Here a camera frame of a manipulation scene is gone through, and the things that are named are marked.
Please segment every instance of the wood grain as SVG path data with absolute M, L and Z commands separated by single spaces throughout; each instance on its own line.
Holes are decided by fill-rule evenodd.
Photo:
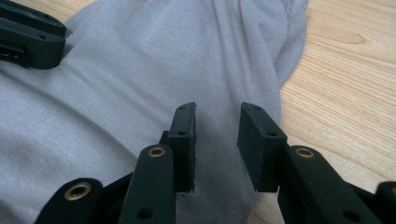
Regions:
M 18 0 L 66 21 L 92 0 Z M 282 88 L 291 145 L 320 151 L 346 181 L 396 180 L 396 1 L 311 0 L 302 59 Z M 282 223 L 263 194 L 247 223 Z

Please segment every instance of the crumpled cloth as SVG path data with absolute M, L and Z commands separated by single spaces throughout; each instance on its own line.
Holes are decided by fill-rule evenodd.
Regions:
M 236 146 L 240 105 L 280 122 L 307 3 L 98 1 L 67 22 L 58 67 L 0 62 L 0 223 L 33 223 L 73 179 L 131 173 L 189 102 L 196 188 L 177 195 L 177 223 L 243 223 L 258 194 Z

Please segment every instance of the table surface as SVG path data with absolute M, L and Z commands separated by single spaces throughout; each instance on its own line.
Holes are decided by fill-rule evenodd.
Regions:
M 93 0 L 16 0 L 65 22 Z M 304 54 L 283 86 L 290 145 L 318 150 L 341 177 L 371 192 L 396 180 L 396 1 L 311 0 Z M 247 223 L 281 223 L 262 194 Z

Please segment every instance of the gray fabric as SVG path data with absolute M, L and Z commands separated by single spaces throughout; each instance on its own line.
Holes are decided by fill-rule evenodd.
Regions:
M 32 223 L 64 183 L 132 172 L 178 105 L 197 104 L 196 191 L 177 223 L 242 223 L 256 201 L 236 146 L 240 105 L 280 122 L 307 0 L 99 1 L 66 24 L 51 70 L 0 62 L 0 223 Z

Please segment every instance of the wooden table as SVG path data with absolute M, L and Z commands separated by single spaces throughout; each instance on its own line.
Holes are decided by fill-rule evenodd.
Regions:
M 66 21 L 93 0 L 15 2 Z M 396 180 L 396 1 L 311 0 L 303 57 L 282 88 L 291 145 L 321 152 L 346 181 Z M 279 223 L 263 194 L 247 223 Z

